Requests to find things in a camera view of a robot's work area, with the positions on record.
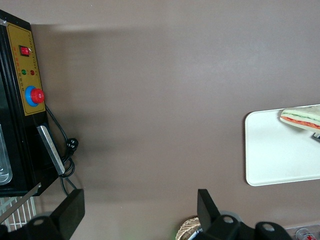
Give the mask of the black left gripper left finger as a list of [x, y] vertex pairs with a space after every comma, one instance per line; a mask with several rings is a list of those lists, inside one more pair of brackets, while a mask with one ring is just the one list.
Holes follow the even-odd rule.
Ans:
[[28, 240], [69, 240], [85, 216], [83, 189], [73, 190], [49, 215], [38, 216], [26, 227]]

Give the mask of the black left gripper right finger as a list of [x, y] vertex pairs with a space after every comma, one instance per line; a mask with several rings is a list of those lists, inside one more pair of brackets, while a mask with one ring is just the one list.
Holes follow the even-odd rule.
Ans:
[[207, 189], [197, 192], [197, 217], [202, 228], [198, 240], [251, 240], [253, 230], [234, 212], [220, 211]]

